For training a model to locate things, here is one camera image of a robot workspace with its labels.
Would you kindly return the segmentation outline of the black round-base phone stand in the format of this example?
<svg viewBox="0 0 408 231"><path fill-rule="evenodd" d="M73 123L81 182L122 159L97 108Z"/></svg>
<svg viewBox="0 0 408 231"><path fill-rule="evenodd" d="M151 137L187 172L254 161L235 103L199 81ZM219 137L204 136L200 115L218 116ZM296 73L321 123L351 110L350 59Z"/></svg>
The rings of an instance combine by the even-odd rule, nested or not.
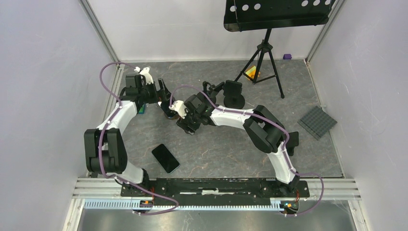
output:
<svg viewBox="0 0 408 231"><path fill-rule="evenodd" d="M210 98L213 103L216 103L216 96L223 90L225 82L221 82L218 85L213 85L207 81L203 82L203 92Z"/></svg>

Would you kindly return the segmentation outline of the black smartphone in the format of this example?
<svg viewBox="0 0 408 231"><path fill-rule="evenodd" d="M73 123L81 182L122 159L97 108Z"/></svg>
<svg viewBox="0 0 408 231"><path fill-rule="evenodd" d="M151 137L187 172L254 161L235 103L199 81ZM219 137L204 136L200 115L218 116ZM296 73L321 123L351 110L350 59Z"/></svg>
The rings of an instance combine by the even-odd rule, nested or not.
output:
<svg viewBox="0 0 408 231"><path fill-rule="evenodd" d="M225 97L236 98L242 93L242 83L232 80L226 80L223 86L223 95Z"/></svg>
<svg viewBox="0 0 408 231"><path fill-rule="evenodd" d="M164 144L160 144L152 150L152 154L164 171L168 174L179 168L179 161L173 156Z"/></svg>

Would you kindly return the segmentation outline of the black square-base phone holder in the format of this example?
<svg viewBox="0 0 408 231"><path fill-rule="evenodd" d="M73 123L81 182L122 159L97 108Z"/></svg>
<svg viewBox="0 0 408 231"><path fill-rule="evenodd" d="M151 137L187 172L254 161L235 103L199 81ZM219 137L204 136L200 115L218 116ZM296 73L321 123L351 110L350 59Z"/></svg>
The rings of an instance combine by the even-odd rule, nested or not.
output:
<svg viewBox="0 0 408 231"><path fill-rule="evenodd" d="M299 132L291 132L289 133L289 141L286 143L286 150L288 156L294 155L294 149L299 145Z"/></svg>

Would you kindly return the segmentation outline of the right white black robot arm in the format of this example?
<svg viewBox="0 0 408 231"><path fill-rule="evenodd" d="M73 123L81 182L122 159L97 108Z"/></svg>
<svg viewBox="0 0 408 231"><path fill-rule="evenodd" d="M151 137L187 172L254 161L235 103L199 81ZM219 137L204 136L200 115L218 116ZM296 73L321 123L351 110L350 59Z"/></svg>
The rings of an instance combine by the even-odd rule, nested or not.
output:
<svg viewBox="0 0 408 231"><path fill-rule="evenodd" d="M243 129L255 147L266 153L271 161L279 193L291 196L297 191L300 177L290 157L299 145L299 133L287 132L266 107L259 105L250 110L227 108L199 93L186 101L171 102L169 109L179 115L177 125L187 134L194 134L200 125Z"/></svg>

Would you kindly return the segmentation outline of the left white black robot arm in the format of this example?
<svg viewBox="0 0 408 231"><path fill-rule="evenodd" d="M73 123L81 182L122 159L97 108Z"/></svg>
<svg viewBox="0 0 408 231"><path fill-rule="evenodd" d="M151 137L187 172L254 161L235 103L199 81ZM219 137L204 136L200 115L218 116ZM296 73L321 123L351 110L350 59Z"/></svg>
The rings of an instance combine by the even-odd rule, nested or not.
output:
<svg viewBox="0 0 408 231"><path fill-rule="evenodd" d="M87 170L125 183L133 182L134 192L146 196L151 191L147 172L129 162L122 134L146 104L158 103L167 117L174 117L176 113L169 109L170 99L171 92L163 79L158 79L156 84L149 74L126 75L126 85L117 97L114 110L97 128L84 133Z"/></svg>

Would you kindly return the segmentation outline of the black music stand tripod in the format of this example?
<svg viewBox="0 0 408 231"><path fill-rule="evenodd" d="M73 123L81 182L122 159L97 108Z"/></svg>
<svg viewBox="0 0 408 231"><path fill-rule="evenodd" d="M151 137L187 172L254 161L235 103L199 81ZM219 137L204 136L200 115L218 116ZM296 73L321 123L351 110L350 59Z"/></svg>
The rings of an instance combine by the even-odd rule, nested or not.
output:
<svg viewBox="0 0 408 231"><path fill-rule="evenodd" d="M238 81L249 67L255 65L257 72L251 81L260 83L259 71L268 54L271 60L275 78L280 91L280 97L285 97L279 74L272 54L270 35L275 28L318 26L329 20L334 1L332 0L226 0L223 26L229 32L266 30L265 37L257 46L256 52L240 71L235 81Z"/></svg>

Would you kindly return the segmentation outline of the green white blue blocks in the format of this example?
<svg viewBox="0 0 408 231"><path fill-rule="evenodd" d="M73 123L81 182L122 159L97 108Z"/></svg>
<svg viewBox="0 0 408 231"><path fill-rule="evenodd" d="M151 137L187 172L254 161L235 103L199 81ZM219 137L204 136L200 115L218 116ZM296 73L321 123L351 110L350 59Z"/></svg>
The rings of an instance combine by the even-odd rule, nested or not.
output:
<svg viewBox="0 0 408 231"><path fill-rule="evenodd" d="M139 109L138 114L143 115L143 114L145 114L145 111L146 111L146 105L144 104L144 105Z"/></svg>

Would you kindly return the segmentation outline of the orange yellow block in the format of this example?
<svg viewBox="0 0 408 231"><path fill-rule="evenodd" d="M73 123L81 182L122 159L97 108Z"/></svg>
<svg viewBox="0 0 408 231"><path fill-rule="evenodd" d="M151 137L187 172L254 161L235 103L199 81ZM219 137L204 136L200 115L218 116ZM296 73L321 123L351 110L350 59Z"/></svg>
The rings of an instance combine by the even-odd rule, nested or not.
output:
<svg viewBox="0 0 408 231"><path fill-rule="evenodd" d="M249 79L250 81L253 81L255 78L255 74L257 72L257 67L255 65L249 67L248 69L246 69L244 71L244 75L247 79Z"/></svg>

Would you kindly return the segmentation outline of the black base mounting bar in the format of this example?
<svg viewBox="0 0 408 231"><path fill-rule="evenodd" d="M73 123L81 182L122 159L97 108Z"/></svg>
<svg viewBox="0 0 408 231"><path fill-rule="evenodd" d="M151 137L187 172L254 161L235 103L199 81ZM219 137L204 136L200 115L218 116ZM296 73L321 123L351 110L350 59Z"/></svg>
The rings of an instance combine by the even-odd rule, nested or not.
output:
<svg viewBox="0 0 408 231"><path fill-rule="evenodd" d="M268 178L157 178L145 189L155 195L149 201L160 206L269 205L271 198L309 198L306 181L289 188Z"/></svg>

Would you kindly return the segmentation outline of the purple block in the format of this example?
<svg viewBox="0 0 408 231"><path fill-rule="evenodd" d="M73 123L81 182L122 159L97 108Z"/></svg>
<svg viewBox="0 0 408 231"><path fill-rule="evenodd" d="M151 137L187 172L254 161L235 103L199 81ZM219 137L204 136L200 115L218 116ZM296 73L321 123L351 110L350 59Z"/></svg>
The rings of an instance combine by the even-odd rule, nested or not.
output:
<svg viewBox="0 0 408 231"><path fill-rule="evenodd" d="M284 60L291 60L292 59L292 55L290 53L286 53L283 55L283 59Z"/></svg>

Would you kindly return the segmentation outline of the grey studded baseplate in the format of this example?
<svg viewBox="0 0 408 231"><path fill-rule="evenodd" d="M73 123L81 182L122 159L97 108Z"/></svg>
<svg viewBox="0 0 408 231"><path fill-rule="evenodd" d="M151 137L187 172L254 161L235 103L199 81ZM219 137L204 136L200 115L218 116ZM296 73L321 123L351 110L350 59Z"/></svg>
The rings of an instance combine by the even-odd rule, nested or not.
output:
<svg viewBox="0 0 408 231"><path fill-rule="evenodd" d="M298 120L298 124L316 140L320 140L337 124L337 121L322 108L315 106Z"/></svg>

